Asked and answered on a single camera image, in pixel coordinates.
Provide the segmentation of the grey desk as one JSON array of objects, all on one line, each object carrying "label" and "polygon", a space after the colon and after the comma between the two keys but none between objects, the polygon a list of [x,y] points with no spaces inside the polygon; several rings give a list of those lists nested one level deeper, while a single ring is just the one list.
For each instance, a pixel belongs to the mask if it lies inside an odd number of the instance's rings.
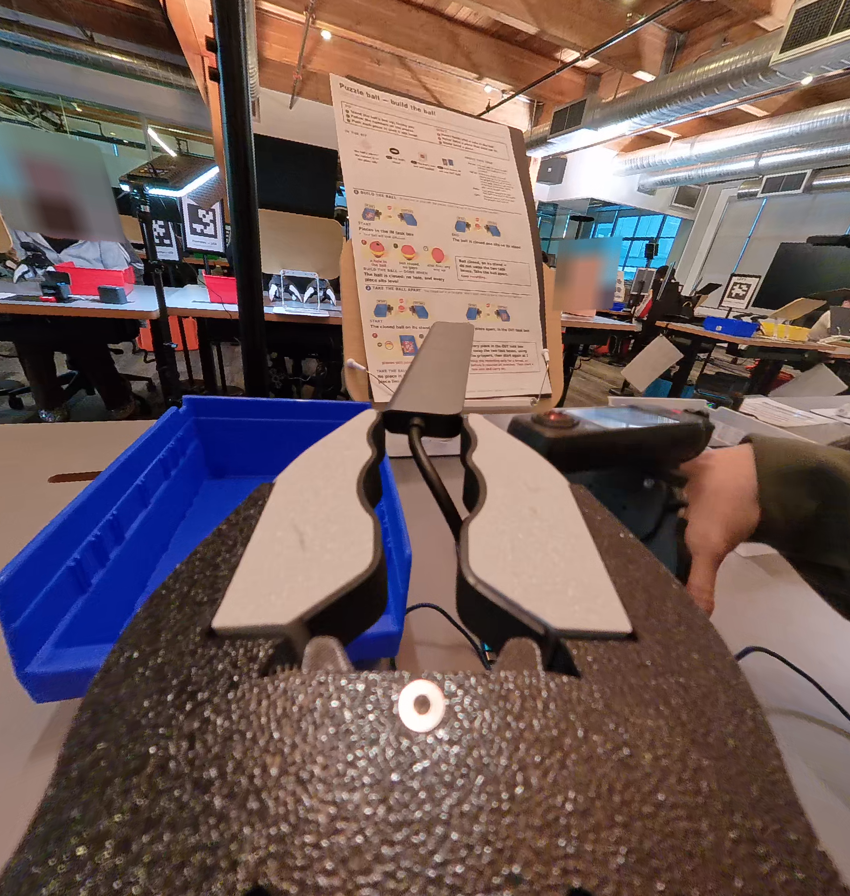
[{"label": "grey desk", "polygon": [[[146,421],[0,424],[0,570],[149,428]],[[850,712],[850,623],[771,549],[744,545],[722,565],[711,621],[733,651],[763,646],[820,683]],[[767,655],[742,663],[805,812],[850,887],[849,725]],[[79,703],[34,703],[0,628],[0,870],[49,783]]]}]

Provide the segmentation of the black monitor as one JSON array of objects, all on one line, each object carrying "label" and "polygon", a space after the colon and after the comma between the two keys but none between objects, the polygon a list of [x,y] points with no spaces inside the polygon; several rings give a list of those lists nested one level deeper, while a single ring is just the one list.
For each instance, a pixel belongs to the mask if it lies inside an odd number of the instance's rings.
[{"label": "black monitor", "polygon": [[850,290],[850,236],[781,243],[762,278],[753,308],[779,309],[799,298],[835,300]]}]

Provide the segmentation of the black pole stand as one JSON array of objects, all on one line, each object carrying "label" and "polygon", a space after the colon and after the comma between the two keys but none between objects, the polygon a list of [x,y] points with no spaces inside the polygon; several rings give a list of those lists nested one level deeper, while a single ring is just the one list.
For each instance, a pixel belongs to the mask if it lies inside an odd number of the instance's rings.
[{"label": "black pole stand", "polygon": [[247,396],[267,398],[270,379],[248,63],[250,6],[213,1],[211,7],[244,388]]}]

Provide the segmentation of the black light panel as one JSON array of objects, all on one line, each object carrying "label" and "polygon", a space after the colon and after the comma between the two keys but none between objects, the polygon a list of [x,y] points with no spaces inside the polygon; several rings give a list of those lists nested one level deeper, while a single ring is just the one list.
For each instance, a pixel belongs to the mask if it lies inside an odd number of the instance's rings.
[{"label": "black light panel", "polygon": [[214,160],[161,155],[121,175],[119,185],[130,192],[143,189],[148,196],[182,198],[210,184],[218,174]]}]

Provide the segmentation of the blue plastic bin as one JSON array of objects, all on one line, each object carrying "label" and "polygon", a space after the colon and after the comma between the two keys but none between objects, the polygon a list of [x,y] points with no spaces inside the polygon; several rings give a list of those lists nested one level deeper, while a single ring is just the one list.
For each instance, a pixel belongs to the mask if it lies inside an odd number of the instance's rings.
[{"label": "blue plastic bin", "polygon": [[[37,703],[81,698],[150,595],[230,513],[359,402],[188,397],[114,460],[0,571],[0,625],[16,678]],[[375,508],[386,550],[386,610],[345,647],[395,656],[411,547],[388,460]]]}]

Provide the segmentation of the printed instruction sheet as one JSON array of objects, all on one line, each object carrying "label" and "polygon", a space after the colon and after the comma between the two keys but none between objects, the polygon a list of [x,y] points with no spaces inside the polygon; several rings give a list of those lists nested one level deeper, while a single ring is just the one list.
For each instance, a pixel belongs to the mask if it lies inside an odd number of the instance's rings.
[{"label": "printed instruction sheet", "polygon": [[539,399],[549,338],[521,132],[332,74],[372,393],[439,322],[473,326],[468,399]]}]

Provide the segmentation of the white paper sheets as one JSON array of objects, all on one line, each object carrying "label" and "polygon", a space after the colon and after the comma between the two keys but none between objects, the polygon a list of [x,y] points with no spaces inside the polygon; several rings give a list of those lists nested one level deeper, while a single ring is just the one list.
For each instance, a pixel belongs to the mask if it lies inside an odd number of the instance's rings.
[{"label": "white paper sheets", "polygon": [[739,411],[764,423],[782,428],[842,424],[850,427],[850,396],[835,396],[828,405],[822,398],[809,398],[791,404],[785,399],[769,397],[745,398]]}]

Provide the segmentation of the person's right forearm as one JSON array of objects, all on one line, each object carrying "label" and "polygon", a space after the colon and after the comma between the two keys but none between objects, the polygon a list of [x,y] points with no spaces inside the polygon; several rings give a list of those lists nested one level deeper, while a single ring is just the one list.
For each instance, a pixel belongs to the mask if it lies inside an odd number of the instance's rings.
[{"label": "person's right forearm", "polygon": [[750,435],[759,523],[752,540],[775,549],[850,622],[850,435],[821,445]]}]

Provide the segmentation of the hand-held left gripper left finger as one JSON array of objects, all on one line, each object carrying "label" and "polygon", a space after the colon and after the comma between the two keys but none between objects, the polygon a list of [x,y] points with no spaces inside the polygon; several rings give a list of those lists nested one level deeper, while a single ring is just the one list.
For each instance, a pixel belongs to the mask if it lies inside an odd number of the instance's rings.
[{"label": "hand-held left gripper left finger", "polygon": [[386,610],[375,508],[383,495],[381,415],[364,410],[299,454],[272,491],[211,621],[224,638],[347,646]]}]

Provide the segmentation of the grey slim USB hub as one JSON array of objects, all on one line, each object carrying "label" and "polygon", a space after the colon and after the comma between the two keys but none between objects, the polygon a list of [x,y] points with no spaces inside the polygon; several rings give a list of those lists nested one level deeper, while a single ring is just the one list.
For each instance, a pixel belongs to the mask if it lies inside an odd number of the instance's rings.
[{"label": "grey slim USB hub", "polygon": [[382,420],[387,432],[449,439],[461,433],[475,327],[435,322],[393,393]]}]

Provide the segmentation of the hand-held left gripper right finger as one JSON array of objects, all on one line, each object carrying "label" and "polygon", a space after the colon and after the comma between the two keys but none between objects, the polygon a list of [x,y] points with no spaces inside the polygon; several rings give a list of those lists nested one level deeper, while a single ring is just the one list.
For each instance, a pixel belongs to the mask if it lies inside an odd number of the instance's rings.
[{"label": "hand-held left gripper right finger", "polygon": [[479,414],[464,419],[461,446],[467,516],[456,602],[464,624],[486,644],[631,636],[565,476]]}]

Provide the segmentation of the clear acrylic stand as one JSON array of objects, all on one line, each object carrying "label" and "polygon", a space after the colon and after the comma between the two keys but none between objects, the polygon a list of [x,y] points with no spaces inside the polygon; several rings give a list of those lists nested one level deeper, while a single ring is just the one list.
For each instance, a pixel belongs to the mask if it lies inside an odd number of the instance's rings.
[{"label": "clear acrylic stand", "polygon": [[327,315],[339,299],[331,280],[315,272],[282,269],[266,284],[266,295],[277,309],[291,313]]}]

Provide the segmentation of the silver ventilation duct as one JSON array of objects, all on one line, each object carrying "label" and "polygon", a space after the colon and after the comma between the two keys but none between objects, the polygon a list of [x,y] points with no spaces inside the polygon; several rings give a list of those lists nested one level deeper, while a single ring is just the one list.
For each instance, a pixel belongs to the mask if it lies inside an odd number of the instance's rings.
[{"label": "silver ventilation duct", "polygon": [[550,126],[530,131],[525,140],[527,154],[542,158],[576,151],[602,137],[617,139],[654,129],[716,106],[785,88],[808,74],[850,67],[850,32],[845,32],[832,40],[806,40],[802,54],[791,60],[792,69],[781,72],[771,61],[787,31],[786,27],[779,28],[739,47],[704,57],[616,98],[588,100],[577,128],[556,136],[550,135]]}]

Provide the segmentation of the long wooden table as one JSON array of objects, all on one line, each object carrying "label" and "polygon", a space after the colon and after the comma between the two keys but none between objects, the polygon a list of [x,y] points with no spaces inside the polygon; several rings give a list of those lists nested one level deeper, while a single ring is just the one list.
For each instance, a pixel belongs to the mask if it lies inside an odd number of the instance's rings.
[{"label": "long wooden table", "polygon": [[825,357],[831,357],[841,360],[850,360],[850,342],[838,342],[834,344],[824,344],[821,342],[796,342],[778,338],[761,337],[739,337],[727,333],[712,332],[705,330],[702,326],[690,323],[680,322],[661,322],[659,328],[667,333],[677,333],[689,337],[693,342],[698,343],[726,343],[734,345],[738,348],[752,347],[759,350],[774,352],[815,352]]}]

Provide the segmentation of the black board panel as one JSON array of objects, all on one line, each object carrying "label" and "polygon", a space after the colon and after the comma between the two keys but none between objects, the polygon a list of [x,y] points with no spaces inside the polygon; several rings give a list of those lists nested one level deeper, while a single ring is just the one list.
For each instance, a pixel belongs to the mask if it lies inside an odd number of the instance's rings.
[{"label": "black board panel", "polygon": [[338,151],[253,135],[258,207],[332,218],[339,183]]}]

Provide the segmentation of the person's right hand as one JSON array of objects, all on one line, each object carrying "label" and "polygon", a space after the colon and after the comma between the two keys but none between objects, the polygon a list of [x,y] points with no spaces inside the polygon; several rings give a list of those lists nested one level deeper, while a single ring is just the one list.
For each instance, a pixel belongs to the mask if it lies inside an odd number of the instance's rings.
[{"label": "person's right hand", "polygon": [[691,557],[687,590],[710,616],[724,560],[747,542],[760,520],[758,479],[749,442],[702,452],[682,464],[686,479],[685,545]]}]

